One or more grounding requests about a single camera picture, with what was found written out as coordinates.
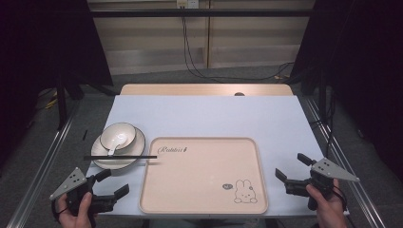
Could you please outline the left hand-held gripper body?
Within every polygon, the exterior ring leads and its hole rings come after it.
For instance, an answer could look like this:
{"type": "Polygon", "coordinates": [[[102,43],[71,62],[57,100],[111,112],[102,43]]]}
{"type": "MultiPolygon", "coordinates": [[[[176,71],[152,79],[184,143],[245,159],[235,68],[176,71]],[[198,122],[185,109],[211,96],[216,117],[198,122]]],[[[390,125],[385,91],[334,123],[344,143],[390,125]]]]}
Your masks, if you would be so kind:
{"type": "MultiPolygon", "coordinates": [[[[76,167],[49,196],[53,216],[56,219],[59,218],[60,213],[56,211],[56,200],[58,200],[64,194],[67,195],[67,209],[77,216],[81,200],[87,192],[93,193],[93,185],[95,182],[95,175],[86,177],[82,170],[76,167]]],[[[110,212],[113,210],[114,204],[114,195],[94,195],[88,212],[90,214],[110,212]]]]}

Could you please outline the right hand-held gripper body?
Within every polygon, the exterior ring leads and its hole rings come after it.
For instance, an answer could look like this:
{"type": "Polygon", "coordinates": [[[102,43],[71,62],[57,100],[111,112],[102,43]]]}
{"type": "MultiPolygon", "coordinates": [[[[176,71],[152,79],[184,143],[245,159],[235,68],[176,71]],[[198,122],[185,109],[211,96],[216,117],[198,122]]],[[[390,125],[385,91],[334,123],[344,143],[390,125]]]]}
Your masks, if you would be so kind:
{"type": "Polygon", "coordinates": [[[334,179],[360,182],[360,179],[341,168],[339,165],[323,158],[316,161],[314,165],[310,165],[310,178],[306,180],[289,180],[284,183],[285,191],[287,194],[296,195],[301,197],[308,197],[308,208],[312,211],[317,209],[317,201],[313,199],[306,190],[308,184],[312,184],[325,199],[331,196],[337,196],[342,200],[343,210],[346,211],[347,200],[343,192],[338,194],[334,185],[334,179]]]}

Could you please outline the person's right hand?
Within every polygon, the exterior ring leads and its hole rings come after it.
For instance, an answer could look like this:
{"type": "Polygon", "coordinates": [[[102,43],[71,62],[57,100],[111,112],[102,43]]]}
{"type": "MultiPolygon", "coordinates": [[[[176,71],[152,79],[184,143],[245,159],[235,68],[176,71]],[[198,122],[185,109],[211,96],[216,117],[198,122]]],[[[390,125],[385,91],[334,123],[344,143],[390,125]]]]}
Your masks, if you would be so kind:
{"type": "Polygon", "coordinates": [[[312,185],[306,186],[307,192],[317,201],[317,224],[319,228],[347,228],[342,200],[337,196],[325,199],[312,185]]]}

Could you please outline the white ceramic spoon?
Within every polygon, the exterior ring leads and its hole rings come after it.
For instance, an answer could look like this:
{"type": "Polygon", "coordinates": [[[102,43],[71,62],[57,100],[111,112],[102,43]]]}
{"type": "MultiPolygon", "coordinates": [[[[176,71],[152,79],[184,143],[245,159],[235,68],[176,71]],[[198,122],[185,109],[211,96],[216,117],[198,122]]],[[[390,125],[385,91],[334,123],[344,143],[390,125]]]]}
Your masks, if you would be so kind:
{"type": "Polygon", "coordinates": [[[119,145],[125,143],[126,140],[127,140],[127,136],[125,134],[119,134],[119,135],[115,136],[114,139],[112,140],[111,146],[108,149],[107,155],[113,156],[117,147],[119,145]]]}

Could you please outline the white plate dark rim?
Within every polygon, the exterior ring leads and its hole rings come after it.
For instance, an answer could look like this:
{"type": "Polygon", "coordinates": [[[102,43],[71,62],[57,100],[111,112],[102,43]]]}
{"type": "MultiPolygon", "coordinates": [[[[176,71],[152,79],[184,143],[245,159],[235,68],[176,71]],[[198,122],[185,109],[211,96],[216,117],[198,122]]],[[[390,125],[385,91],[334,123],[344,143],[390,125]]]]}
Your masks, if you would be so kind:
{"type": "MultiPolygon", "coordinates": [[[[135,128],[135,133],[127,133],[125,147],[123,149],[116,149],[115,156],[141,156],[145,148],[145,138],[143,132],[135,128]]],[[[92,145],[92,156],[106,156],[109,149],[104,148],[101,143],[101,136],[99,136],[96,142],[92,145]]],[[[126,160],[95,160],[94,163],[104,169],[121,169],[129,166],[135,162],[136,159],[126,160]]]]}

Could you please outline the white bowl dark rim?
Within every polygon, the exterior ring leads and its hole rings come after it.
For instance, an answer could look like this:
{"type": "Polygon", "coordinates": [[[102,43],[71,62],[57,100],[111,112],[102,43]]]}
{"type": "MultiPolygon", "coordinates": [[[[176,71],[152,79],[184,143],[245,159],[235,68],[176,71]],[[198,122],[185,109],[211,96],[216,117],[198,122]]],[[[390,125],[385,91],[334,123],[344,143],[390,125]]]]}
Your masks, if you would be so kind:
{"type": "Polygon", "coordinates": [[[119,134],[125,134],[127,136],[127,140],[125,143],[117,147],[115,154],[123,154],[134,145],[137,139],[137,130],[131,123],[114,123],[108,126],[101,134],[101,146],[108,151],[112,140],[119,134]]]}

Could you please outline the beige rabbit print tray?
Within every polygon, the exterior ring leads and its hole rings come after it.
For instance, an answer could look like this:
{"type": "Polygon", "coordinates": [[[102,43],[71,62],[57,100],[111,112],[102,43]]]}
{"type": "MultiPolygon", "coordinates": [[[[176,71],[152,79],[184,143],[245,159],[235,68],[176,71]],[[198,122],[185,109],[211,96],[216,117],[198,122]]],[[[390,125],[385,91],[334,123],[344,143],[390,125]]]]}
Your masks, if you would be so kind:
{"type": "Polygon", "coordinates": [[[157,138],[150,154],[140,196],[147,214],[260,215],[268,208],[249,138],[157,138]]]}

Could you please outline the white table mat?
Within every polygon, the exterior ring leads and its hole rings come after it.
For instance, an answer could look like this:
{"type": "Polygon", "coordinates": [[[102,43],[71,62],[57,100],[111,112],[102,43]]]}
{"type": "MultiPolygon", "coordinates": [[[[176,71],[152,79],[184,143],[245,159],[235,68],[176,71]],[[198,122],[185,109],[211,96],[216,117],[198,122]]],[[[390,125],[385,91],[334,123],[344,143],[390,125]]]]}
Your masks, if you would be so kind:
{"type": "Polygon", "coordinates": [[[303,153],[312,159],[322,154],[307,118],[295,96],[130,96],[115,99],[109,124],[132,123],[146,139],[145,150],[157,138],[249,138],[259,151],[268,208],[260,215],[156,215],[140,208],[144,171],[150,161],[137,161],[113,171],[110,178],[97,184],[97,194],[108,194],[128,184],[130,192],[113,211],[117,216],[143,218],[280,218],[310,215],[308,200],[286,194],[275,176],[281,170],[291,179],[309,177],[309,167],[297,161],[303,153]]]}

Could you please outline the dark curtain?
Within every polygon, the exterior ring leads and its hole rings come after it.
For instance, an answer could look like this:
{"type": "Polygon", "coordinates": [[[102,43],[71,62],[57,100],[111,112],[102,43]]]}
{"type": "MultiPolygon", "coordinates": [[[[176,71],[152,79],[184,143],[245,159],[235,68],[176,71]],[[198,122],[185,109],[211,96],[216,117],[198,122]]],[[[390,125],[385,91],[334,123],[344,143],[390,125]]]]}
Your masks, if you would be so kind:
{"type": "Polygon", "coordinates": [[[324,80],[403,181],[403,0],[315,0],[291,73],[324,80]]]}
{"type": "Polygon", "coordinates": [[[0,167],[21,141],[39,93],[112,79],[87,0],[0,0],[0,167]]]}

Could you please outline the black horizontal bar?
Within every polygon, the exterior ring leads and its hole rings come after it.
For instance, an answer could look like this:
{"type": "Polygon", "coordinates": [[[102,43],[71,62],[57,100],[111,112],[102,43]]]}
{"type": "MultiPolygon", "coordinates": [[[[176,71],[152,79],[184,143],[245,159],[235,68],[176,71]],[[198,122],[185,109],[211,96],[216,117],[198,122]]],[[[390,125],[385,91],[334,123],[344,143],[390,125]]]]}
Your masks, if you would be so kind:
{"type": "Polygon", "coordinates": [[[311,9],[94,9],[93,17],[310,17],[311,9]]]}

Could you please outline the metal floor rail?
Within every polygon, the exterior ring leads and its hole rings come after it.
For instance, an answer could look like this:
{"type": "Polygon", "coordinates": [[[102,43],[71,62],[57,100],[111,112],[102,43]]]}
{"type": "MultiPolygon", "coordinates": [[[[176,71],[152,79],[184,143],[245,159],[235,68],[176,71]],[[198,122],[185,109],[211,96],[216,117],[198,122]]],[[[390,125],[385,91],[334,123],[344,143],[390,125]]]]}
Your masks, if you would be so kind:
{"type": "Polygon", "coordinates": [[[54,139],[48,148],[47,154],[42,159],[41,165],[36,171],[33,180],[30,182],[28,190],[20,200],[6,228],[24,228],[29,214],[31,213],[32,208],[43,188],[43,184],[48,177],[49,170],[54,164],[55,158],[65,141],[68,131],[70,130],[79,106],[79,102],[72,105],[71,110],[67,113],[65,122],[56,131],[54,139]]]}
{"type": "MultiPolygon", "coordinates": [[[[347,171],[355,174],[353,167],[350,165],[347,157],[343,153],[337,139],[333,135],[331,128],[323,122],[322,118],[319,116],[319,108],[313,98],[307,98],[306,104],[310,110],[310,113],[316,121],[318,121],[318,129],[323,136],[326,144],[329,146],[327,152],[329,152],[336,163],[341,167],[345,168],[347,171]]],[[[384,221],[382,220],[380,214],[370,196],[367,194],[363,185],[360,182],[349,182],[348,183],[355,200],[357,201],[364,217],[369,222],[371,228],[386,228],[384,221]]]]}

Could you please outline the black stand post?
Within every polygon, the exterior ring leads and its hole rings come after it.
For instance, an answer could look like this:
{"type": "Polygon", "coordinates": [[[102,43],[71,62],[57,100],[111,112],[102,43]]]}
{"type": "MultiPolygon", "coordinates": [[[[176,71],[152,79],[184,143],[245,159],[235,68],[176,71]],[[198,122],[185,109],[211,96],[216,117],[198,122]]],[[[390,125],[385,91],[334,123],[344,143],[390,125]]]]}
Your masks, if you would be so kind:
{"type": "Polygon", "coordinates": [[[61,74],[59,74],[56,79],[56,89],[57,89],[57,103],[59,110],[58,129],[61,130],[67,122],[66,93],[61,74]]]}

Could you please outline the white wall socket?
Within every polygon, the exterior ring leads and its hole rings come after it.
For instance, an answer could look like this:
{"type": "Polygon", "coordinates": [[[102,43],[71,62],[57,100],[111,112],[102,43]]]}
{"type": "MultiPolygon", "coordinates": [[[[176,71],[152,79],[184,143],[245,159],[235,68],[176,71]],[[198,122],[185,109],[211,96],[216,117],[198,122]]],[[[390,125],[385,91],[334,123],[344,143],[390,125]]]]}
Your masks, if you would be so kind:
{"type": "Polygon", "coordinates": [[[178,9],[197,9],[199,6],[199,0],[177,0],[178,9]]]}

